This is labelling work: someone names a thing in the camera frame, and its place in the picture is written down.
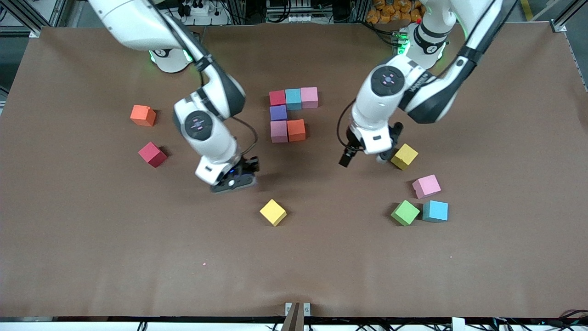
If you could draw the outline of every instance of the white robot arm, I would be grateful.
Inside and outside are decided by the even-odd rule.
[[[148,0],[89,0],[110,33],[124,46],[152,52],[160,68],[179,68],[194,60],[209,82],[174,105],[174,122],[190,146],[200,154],[196,176],[220,193],[255,185],[258,160],[241,155],[223,121],[239,114],[245,92],[224,72],[194,34],[172,16],[162,15]]]
[[[503,8],[502,0],[425,2],[427,14],[408,36],[411,43],[409,52],[413,49],[412,54],[419,54],[420,51],[420,55],[415,57],[424,61],[425,65],[430,59],[435,63],[437,50],[445,43],[456,17],[464,29],[466,42],[442,78],[431,74],[408,55],[386,59],[370,72],[353,104],[346,134],[348,143],[339,161],[344,167],[349,165],[358,151],[377,154],[379,162],[390,160],[402,130],[401,123],[396,123],[394,127],[388,125],[397,107],[422,124],[435,123],[445,116],[457,90],[472,73],[512,8]],[[430,38],[431,33],[443,39],[436,41],[435,49],[431,46],[434,42]]]

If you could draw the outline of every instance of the light blue cube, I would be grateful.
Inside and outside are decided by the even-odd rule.
[[[291,88],[286,90],[286,108],[288,110],[302,109],[302,96],[299,88]]]
[[[447,222],[449,205],[445,202],[429,201],[423,206],[423,221]]]

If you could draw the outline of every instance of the block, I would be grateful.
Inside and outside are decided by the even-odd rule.
[[[408,201],[403,201],[401,204],[394,209],[392,216],[398,223],[409,226],[412,221],[415,220],[416,216],[419,214],[419,209],[412,205],[412,203]]]
[[[269,93],[269,105],[281,106],[286,104],[286,93],[284,90],[272,91]]]
[[[427,222],[447,222],[449,204],[441,201],[429,201],[423,205],[423,220]]]
[[[306,129],[304,128],[304,120],[288,121],[288,140],[302,141],[306,139]]]
[[[149,142],[145,147],[141,148],[139,155],[149,163],[153,168],[159,167],[168,157],[157,146]]]
[[[319,107],[319,91],[316,87],[302,87],[300,89],[300,99],[302,100],[303,109]]]
[[[404,170],[410,165],[417,155],[419,155],[417,151],[412,149],[411,146],[404,144],[392,157],[390,162],[399,167],[401,170]]]
[[[152,127],[155,125],[155,112],[149,106],[134,105],[131,120],[137,125]]]
[[[272,143],[288,142],[288,123],[287,121],[270,122],[272,132]]]
[[[259,211],[273,226],[277,226],[286,217],[286,211],[274,199],[261,208]]]
[[[269,116],[272,121],[285,121],[288,119],[286,105],[269,107]]]
[[[302,109],[302,99],[300,98],[299,88],[291,88],[286,90],[286,108],[288,110]]]
[[[415,189],[416,197],[419,199],[441,192],[441,187],[435,175],[417,179],[412,183],[412,187]]]

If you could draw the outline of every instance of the pink cube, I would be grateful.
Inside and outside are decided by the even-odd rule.
[[[300,96],[302,97],[302,108],[307,109],[319,107],[319,91],[316,87],[300,88]]]
[[[153,168],[159,167],[168,157],[157,146],[149,142],[145,147],[141,148],[139,155],[149,163]]]
[[[288,123],[287,121],[273,121],[270,122],[272,126],[272,143],[287,143],[288,142]]]
[[[416,197],[419,199],[441,192],[441,187],[435,175],[417,179],[412,183],[412,187],[415,189]]]

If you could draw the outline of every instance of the purple cube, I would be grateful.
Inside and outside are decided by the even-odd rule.
[[[308,109],[319,107],[319,91],[316,87],[301,88],[300,96],[302,99],[302,108]]]
[[[288,122],[274,121],[270,122],[272,126],[272,143],[287,143],[288,142]]]
[[[285,121],[288,119],[288,112],[286,112],[286,105],[269,107],[269,116],[272,121]]]

